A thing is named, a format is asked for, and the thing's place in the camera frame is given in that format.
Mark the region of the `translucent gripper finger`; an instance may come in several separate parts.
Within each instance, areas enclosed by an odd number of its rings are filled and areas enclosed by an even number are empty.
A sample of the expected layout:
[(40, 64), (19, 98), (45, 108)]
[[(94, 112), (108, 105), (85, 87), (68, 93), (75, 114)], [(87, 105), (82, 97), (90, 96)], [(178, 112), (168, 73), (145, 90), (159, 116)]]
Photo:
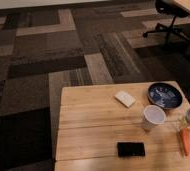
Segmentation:
[(189, 126), (189, 123), (187, 122), (187, 120), (185, 118), (182, 118), (179, 120), (179, 129), (183, 130), (185, 128), (187, 128)]

